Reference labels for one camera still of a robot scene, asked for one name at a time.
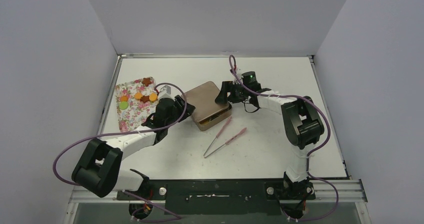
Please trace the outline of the brown box lid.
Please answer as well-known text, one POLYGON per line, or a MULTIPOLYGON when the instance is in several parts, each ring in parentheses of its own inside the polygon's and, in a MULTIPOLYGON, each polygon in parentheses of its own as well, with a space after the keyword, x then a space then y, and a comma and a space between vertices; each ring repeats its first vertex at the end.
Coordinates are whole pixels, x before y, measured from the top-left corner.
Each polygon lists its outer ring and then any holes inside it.
POLYGON ((229 104, 217 104, 215 99, 220 90, 212 81, 201 84, 185 93, 188 104, 195 107, 191 118, 195 122, 203 121, 212 115, 228 109, 229 104))

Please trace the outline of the brown square cookie box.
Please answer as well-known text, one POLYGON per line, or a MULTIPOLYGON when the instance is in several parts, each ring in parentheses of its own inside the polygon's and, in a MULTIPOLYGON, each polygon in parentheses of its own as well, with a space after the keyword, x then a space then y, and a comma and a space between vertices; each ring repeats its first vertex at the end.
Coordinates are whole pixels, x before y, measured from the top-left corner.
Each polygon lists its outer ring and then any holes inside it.
POLYGON ((232 105, 229 104, 225 110, 218 112, 217 114, 213 114, 210 117, 207 117, 206 119, 211 118, 210 122, 202 123, 202 120, 201 120, 201 121, 195 121, 195 124, 200 131, 206 131, 212 128, 213 126, 217 125, 221 121, 225 120, 226 118, 230 117, 232 114, 232 108, 233 108, 232 105))

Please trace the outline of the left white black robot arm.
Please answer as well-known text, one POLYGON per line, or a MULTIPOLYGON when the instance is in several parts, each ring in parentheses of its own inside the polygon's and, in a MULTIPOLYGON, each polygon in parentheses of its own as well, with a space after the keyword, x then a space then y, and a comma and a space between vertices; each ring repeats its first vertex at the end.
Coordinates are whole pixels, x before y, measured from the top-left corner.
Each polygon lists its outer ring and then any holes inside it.
POLYGON ((101 140, 92 138, 74 168, 71 179, 96 196, 103 198, 111 191, 130 191, 137 199, 149 194, 149 178, 135 169, 121 168, 130 155, 159 143, 169 126, 191 116, 195 106, 181 96, 161 98, 155 112, 136 128, 135 133, 101 140))

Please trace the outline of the pink cat paw tongs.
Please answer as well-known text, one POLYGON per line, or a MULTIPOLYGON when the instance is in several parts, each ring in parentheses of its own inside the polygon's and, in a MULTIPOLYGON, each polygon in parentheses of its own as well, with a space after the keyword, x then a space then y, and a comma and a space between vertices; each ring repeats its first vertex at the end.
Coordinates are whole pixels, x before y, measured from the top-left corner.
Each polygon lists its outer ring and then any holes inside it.
POLYGON ((233 117, 230 116, 227 118, 223 126, 219 129, 219 131, 215 134, 207 148, 205 149, 202 157, 209 158, 211 155, 215 154, 222 148, 228 146, 238 137, 243 135, 247 131, 247 127, 242 127, 239 129, 231 129, 233 127, 233 117))

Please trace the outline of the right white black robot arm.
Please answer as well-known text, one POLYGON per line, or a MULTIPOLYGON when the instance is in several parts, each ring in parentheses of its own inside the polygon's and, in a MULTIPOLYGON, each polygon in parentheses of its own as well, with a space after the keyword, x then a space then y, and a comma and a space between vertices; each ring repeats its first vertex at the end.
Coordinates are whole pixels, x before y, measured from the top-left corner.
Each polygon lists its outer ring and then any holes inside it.
POLYGON ((215 103, 248 102, 257 109, 268 109, 281 115, 286 137, 292 145, 292 155, 284 172, 282 190, 274 193, 287 199, 312 195, 313 186, 307 174, 308 152, 325 130, 317 110, 311 106, 312 99, 308 96, 303 99, 280 98, 277 92, 261 87, 254 71, 245 72, 240 78, 240 82, 222 82, 215 103))

